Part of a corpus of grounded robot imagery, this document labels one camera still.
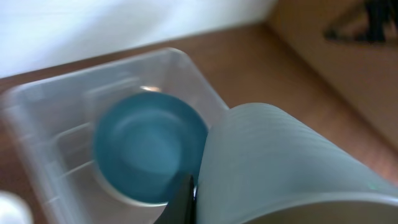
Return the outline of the dark blue plate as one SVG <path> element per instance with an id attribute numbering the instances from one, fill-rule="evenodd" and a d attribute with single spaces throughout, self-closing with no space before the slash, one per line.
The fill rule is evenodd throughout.
<path id="1" fill-rule="evenodd" d="M 191 106 L 147 91 L 123 99 L 99 120 L 93 157 L 115 191 L 161 204 L 171 200 L 185 175 L 198 180 L 207 135 Z"/>

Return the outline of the grey cup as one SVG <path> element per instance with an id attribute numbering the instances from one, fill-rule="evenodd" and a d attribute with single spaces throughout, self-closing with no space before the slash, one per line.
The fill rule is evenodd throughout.
<path id="1" fill-rule="evenodd" d="M 198 223 L 397 223 L 397 187 L 278 107 L 228 110 L 206 140 Z"/>

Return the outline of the cream plate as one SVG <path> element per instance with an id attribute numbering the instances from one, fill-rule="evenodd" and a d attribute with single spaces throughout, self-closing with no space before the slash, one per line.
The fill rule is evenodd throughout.
<path id="1" fill-rule="evenodd" d="M 93 161 L 93 176 L 95 177 L 96 181 L 99 183 L 101 188 L 110 196 L 115 198 L 116 200 L 125 203 L 126 205 L 129 206 L 135 206 L 135 207 L 147 207 L 147 208 L 152 208 L 152 207 L 162 207 L 166 206 L 168 202 L 162 202 L 162 203 L 146 203 L 146 202 L 141 202 L 138 200 L 131 199 L 127 197 L 126 195 L 120 193 L 117 189 L 115 189 L 103 176 L 101 173 L 97 162 Z"/>

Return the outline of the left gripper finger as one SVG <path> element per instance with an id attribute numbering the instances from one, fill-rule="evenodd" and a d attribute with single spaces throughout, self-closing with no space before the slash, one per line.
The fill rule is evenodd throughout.
<path id="1" fill-rule="evenodd" d="M 196 201 L 192 175 L 186 175 L 175 197 L 167 204 L 154 224 L 194 224 Z"/>

